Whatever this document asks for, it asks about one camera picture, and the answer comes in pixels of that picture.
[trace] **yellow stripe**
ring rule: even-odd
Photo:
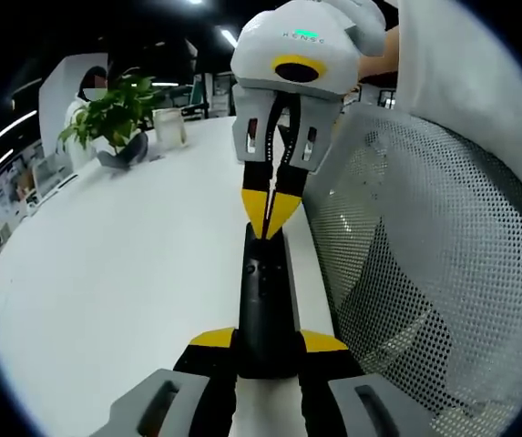
[[[208,346],[210,348],[229,348],[234,328],[209,330],[195,337],[189,344],[192,346]]]
[[[297,196],[275,193],[275,201],[271,210],[271,221],[267,230],[267,239],[271,239],[282,228],[282,225],[293,215],[300,203],[301,198]]]
[[[275,57],[271,62],[271,68],[274,70],[281,64],[301,64],[302,66],[308,66],[314,69],[319,77],[324,76],[327,72],[327,67],[322,61],[310,59],[309,57],[301,55],[281,55]]]
[[[311,330],[301,330],[308,352],[347,351],[348,347],[331,335],[320,334]]]
[[[267,208],[266,191],[255,189],[242,189],[242,203],[252,224],[252,230],[257,239],[262,238],[262,226],[264,225],[265,209]]]

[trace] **white table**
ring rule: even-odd
[[[44,434],[92,433],[190,339],[238,325],[248,220],[232,122],[187,124],[190,147],[125,174],[91,161],[7,242],[0,366]],[[302,208],[285,234],[301,326],[333,333]],[[237,393],[231,435],[306,435],[296,380],[239,381]]]

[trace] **dark ceiling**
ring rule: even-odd
[[[37,109],[43,80],[68,55],[109,53],[109,74],[132,66],[161,81],[191,83],[190,54],[185,40],[198,49],[198,72],[230,70],[232,47],[218,26],[238,35],[263,10],[285,3],[272,0],[70,0],[4,2],[0,5],[0,130]],[[396,11],[380,4],[389,26]],[[14,94],[33,80],[34,85]],[[395,82],[395,76],[382,78]],[[39,139],[37,117],[0,138],[0,157]]]

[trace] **white shirt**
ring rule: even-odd
[[[477,143],[522,181],[521,67],[455,0],[398,0],[398,6],[396,108]]]

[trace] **potted plant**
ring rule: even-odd
[[[138,130],[145,130],[147,123],[153,124],[158,90],[151,84],[151,79],[152,77],[125,75],[113,85],[109,84],[105,96],[81,107],[70,125],[60,133],[58,139],[63,147],[72,136],[84,149],[94,139],[104,137],[113,148],[113,155],[101,157],[101,154],[109,154],[99,152],[101,163],[110,167],[128,166],[128,162],[136,155],[129,153],[131,150],[125,150],[129,141]],[[145,134],[141,139],[147,147]]]

